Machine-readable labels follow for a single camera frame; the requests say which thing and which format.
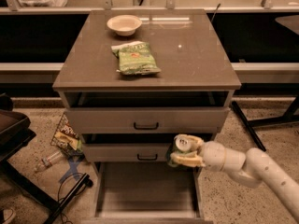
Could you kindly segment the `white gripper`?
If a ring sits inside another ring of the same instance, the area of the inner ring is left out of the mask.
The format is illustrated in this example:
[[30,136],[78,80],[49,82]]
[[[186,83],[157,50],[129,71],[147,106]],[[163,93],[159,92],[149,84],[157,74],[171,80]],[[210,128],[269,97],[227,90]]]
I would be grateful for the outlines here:
[[175,166],[205,167],[209,171],[218,172],[222,169],[225,160],[224,145],[209,141],[205,142],[200,137],[178,134],[174,138],[174,146],[179,151],[194,151],[201,147],[200,156],[196,152],[188,154],[175,153],[170,155],[170,160]]

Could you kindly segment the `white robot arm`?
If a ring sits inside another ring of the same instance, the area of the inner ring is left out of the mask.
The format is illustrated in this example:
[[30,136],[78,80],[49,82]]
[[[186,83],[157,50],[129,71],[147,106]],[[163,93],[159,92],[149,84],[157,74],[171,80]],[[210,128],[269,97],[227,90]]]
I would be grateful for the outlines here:
[[258,148],[253,147],[244,153],[215,141],[205,142],[197,136],[178,134],[167,150],[166,159],[172,167],[183,165],[224,172],[248,188],[255,189],[264,182],[299,221],[299,184]]

